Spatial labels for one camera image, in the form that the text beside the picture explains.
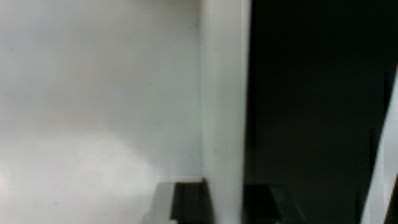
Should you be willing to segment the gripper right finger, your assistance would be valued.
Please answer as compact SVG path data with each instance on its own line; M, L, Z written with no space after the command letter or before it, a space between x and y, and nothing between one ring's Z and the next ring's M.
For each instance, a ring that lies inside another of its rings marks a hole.
M244 224L306 224L299 204L285 185L244 186Z

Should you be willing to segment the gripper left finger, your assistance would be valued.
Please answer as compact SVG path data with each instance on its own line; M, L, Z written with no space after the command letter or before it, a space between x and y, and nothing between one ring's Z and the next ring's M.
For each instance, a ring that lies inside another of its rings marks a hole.
M155 224L214 224L214 205L205 180L159 184Z

